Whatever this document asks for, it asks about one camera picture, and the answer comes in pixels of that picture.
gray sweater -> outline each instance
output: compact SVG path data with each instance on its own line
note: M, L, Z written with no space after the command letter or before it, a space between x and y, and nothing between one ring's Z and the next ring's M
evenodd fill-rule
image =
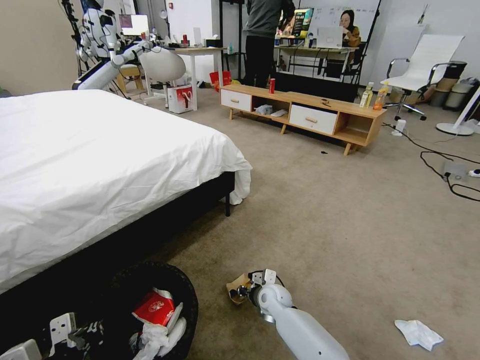
M274 38L279 26L280 15L291 19L295 6L292 0L248 0L246 3L248 22L243 31L247 35Z

orange bottle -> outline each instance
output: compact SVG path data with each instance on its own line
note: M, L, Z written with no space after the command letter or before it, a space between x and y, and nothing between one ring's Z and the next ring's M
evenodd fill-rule
M378 95L376 96L375 104L373 104L373 110L382 110L385 105L385 99L389 94L389 83L385 82L385 85L378 90Z

person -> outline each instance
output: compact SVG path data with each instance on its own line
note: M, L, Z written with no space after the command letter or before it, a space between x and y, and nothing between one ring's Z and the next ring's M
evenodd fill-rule
M292 0L247 0L248 22L246 34L246 76L244 85L265 88L272 69L275 34L292 20L295 5Z
M354 25L355 13L353 10L345 10L340 16L340 26L343 27L343 42L342 46L356 48L360 45L362 38L360 37L360 30ZM346 72L350 70L350 64L355 58L355 53L351 52L348 55ZM325 73L326 76L332 78L339 78L342 75L342 68L344 61L328 59L326 62Z
M355 13L353 10L345 10L340 17L340 26L343 26L343 45L356 48L360 45L360 30L354 25Z

white bedsheet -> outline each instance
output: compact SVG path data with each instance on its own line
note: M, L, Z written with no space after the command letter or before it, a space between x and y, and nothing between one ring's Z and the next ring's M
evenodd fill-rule
M222 172L239 204L250 169L226 135L102 90L0 99L0 293Z

black bed frame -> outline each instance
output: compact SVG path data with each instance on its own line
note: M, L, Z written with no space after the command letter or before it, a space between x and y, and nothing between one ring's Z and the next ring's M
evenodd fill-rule
M54 317L78 309L86 312L100 300L118 271L147 258L159 243L170 241L172 235L217 206L220 199L225 198L225 215L230 216L234 188L235 173L224 172L0 294L5 330L0 354L28 339L38 339L40 328L48 327Z

